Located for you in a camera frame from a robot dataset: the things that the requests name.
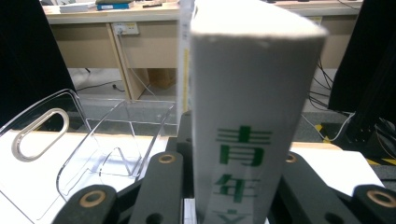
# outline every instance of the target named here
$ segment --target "acrylic holder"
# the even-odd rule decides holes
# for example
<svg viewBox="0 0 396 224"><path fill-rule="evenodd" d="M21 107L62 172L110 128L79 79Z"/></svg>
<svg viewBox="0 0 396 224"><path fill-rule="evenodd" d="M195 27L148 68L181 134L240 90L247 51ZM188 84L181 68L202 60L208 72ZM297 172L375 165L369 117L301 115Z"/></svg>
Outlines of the acrylic holder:
<svg viewBox="0 0 396 224"><path fill-rule="evenodd" d="M51 223L78 190L121 190L175 133L172 102L79 99L59 91L0 129L0 191L33 223Z"/></svg>

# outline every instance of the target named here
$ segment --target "chinese character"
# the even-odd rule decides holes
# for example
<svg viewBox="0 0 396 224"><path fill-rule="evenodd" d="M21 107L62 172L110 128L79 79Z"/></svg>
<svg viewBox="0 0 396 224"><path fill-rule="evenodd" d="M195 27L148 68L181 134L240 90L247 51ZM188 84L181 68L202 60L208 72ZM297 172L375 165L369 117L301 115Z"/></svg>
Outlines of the chinese character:
<svg viewBox="0 0 396 224"><path fill-rule="evenodd" d="M259 166L264 158L264 149L261 147L230 147L221 145L220 163L228 164L229 160L248 161L241 162L246 166Z"/></svg>
<svg viewBox="0 0 396 224"><path fill-rule="evenodd" d="M217 194L233 196L235 203L241 203L244 197L256 197L254 194L245 194L246 190L253 191L254 187L248 186L249 183L259 182L259 179L236 179L232 175L223 175L216 185L220 185Z"/></svg>
<svg viewBox="0 0 396 224"><path fill-rule="evenodd" d="M253 132L250 126L240 126L239 130L218 129L217 141L248 144L271 144L271 132Z"/></svg>
<svg viewBox="0 0 396 224"><path fill-rule="evenodd" d="M236 210L228 209L227 212L214 212L218 214L221 220L224 221L224 224L234 224L242 221L247 216L251 216L251 214L238 214Z"/></svg>

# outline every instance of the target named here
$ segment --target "white book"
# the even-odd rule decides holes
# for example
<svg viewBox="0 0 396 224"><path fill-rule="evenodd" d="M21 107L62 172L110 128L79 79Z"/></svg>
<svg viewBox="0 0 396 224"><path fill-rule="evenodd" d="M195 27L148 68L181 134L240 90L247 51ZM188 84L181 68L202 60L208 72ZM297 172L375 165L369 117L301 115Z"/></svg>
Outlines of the white book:
<svg viewBox="0 0 396 224"><path fill-rule="evenodd" d="M192 15L199 223L262 224L327 31L258 0L196 1Z"/></svg>
<svg viewBox="0 0 396 224"><path fill-rule="evenodd" d="M61 12L85 12L88 11L90 7L95 6L95 2L83 2L59 6L59 9Z"/></svg>

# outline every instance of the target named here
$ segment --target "white desk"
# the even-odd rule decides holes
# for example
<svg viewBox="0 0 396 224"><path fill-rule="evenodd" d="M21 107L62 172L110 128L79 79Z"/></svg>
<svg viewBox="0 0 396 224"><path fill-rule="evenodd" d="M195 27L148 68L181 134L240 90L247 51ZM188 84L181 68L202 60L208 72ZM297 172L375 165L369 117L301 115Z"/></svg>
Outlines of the white desk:
<svg viewBox="0 0 396 224"><path fill-rule="evenodd" d="M357 185L383 186L359 152L345 152L336 146L321 143L294 143L291 150L303 156L327 185L345 194L351 195ZM0 208L0 223L30 223L2 194Z"/></svg>
<svg viewBox="0 0 396 224"><path fill-rule="evenodd" d="M275 3L306 17L319 17L321 25L329 30L321 60L324 68L337 68L344 55L362 0L341 0ZM177 20L176 2L164 3L162 7L142 8L136 4L125 10L65 13L49 10L46 14L58 42L67 67L118 68L126 96L137 99L144 86L131 73L139 68L141 79L148 84L146 68L177 67ZM120 41L112 30L112 22L136 21L139 35L123 35L123 51Z"/></svg>

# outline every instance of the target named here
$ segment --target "book spine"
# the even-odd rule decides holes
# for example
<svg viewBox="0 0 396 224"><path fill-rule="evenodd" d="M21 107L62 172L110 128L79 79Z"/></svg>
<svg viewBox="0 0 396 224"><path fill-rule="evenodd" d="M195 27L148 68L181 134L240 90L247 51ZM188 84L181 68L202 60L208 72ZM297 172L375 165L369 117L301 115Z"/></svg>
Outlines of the book spine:
<svg viewBox="0 0 396 224"><path fill-rule="evenodd" d="M197 20L205 16L199 13ZM324 38L214 34L195 32L193 25L194 19L191 116L199 223L264 223Z"/></svg>
<svg viewBox="0 0 396 224"><path fill-rule="evenodd" d="M109 10L109 9L126 9L129 8L128 3L120 3L120 4L99 4L97 5L98 10Z"/></svg>

